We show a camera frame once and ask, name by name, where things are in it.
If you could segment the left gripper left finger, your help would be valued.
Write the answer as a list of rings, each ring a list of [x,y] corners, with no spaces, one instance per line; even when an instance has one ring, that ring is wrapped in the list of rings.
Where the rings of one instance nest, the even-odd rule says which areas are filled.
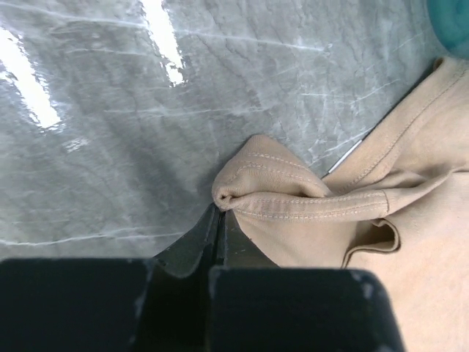
[[[149,258],[1,262],[3,351],[203,351],[219,210]]]

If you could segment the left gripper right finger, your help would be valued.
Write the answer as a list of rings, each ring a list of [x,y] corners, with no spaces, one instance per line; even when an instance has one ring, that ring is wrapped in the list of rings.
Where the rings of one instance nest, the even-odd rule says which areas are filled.
[[[209,272],[210,351],[396,351],[398,327],[372,273],[280,268],[221,217]]]

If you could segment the beige t shirt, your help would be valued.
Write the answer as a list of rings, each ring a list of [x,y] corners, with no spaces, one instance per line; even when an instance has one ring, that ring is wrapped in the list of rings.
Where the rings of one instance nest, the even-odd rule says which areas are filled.
[[[442,58],[329,175],[268,136],[213,200],[281,267],[371,271],[408,351],[468,349],[468,63]]]

